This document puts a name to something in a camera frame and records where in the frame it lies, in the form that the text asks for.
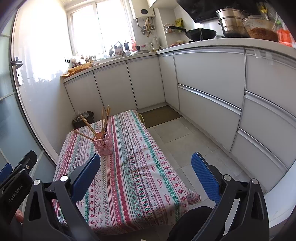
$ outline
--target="large transparent bowl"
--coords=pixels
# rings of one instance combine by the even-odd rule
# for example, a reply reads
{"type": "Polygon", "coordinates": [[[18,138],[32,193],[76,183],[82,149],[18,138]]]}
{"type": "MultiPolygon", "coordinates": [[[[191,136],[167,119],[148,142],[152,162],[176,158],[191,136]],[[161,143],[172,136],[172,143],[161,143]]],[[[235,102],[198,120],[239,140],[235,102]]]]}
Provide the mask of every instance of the large transparent bowl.
{"type": "Polygon", "coordinates": [[[245,18],[242,22],[251,38],[279,41],[273,22],[256,17],[245,18]]]}

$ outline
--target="patterned tablecloth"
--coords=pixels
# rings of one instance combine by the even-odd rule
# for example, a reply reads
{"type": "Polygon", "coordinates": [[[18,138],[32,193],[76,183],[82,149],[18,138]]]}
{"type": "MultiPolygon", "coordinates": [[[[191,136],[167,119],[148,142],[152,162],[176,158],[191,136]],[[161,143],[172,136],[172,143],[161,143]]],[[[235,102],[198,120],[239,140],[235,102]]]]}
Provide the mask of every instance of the patterned tablecloth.
{"type": "MultiPolygon", "coordinates": [[[[92,124],[100,132],[101,121],[92,124]]],[[[93,137],[88,127],[80,132],[93,137]]],[[[154,225],[174,225],[200,196],[188,189],[140,121],[136,110],[112,116],[108,133],[113,154],[101,157],[101,167],[77,206],[100,234],[121,234],[154,225]]],[[[60,153],[54,181],[69,175],[94,152],[91,140],[73,131],[60,153]]],[[[61,223],[65,220],[54,202],[61,223]]]]}

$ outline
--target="range hood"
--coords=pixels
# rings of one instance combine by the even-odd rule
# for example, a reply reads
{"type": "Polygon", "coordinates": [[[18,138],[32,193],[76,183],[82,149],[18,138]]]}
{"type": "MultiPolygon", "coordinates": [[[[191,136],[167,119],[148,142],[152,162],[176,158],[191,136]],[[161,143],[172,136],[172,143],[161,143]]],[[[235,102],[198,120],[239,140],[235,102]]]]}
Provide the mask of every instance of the range hood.
{"type": "Polygon", "coordinates": [[[196,23],[216,18],[216,11],[226,7],[246,10],[253,15],[260,14],[256,0],[177,0],[177,2],[196,23]]]}

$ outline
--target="trash can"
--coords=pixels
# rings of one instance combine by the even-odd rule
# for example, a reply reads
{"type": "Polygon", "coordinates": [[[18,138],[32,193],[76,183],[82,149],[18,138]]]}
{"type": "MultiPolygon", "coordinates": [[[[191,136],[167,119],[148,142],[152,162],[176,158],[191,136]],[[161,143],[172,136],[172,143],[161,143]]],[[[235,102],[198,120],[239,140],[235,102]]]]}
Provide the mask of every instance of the trash can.
{"type": "MultiPolygon", "coordinates": [[[[88,123],[92,124],[94,123],[94,113],[91,111],[87,111],[83,113],[83,116],[88,121],[88,123]]],[[[72,125],[74,126],[74,129],[79,129],[81,127],[86,126],[83,120],[80,120],[80,115],[76,116],[74,120],[72,120],[72,125]]]]}

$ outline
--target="countertop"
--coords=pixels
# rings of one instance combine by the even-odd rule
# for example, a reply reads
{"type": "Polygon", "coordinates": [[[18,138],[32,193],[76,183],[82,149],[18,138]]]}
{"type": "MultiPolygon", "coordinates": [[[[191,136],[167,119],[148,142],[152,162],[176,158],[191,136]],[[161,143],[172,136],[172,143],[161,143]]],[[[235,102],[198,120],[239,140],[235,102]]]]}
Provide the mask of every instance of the countertop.
{"type": "Polygon", "coordinates": [[[143,54],[137,54],[137,55],[127,56],[123,58],[116,58],[109,62],[97,65],[95,67],[91,67],[77,74],[74,74],[66,78],[63,82],[65,83],[75,77],[91,72],[93,70],[96,70],[111,64],[119,63],[122,61],[130,60],[130,59],[141,58],[141,57],[152,56],[152,55],[159,55],[159,54],[164,54],[164,53],[177,51],[177,50],[185,50],[185,49],[191,49],[191,48],[197,48],[197,47],[210,47],[210,46],[236,46],[236,47],[251,47],[251,48],[259,48],[259,49],[267,49],[270,51],[278,52],[280,54],[284,54],[296,60],[296,49],[280,43],[268,41],[268,40],[251,39],[251,38],[209,39],[209,40],[203,40],[199,42],[182,44],[182,45],[166,48],[163,50],[159,50],[157,52],[143,53],[143,54]]]}

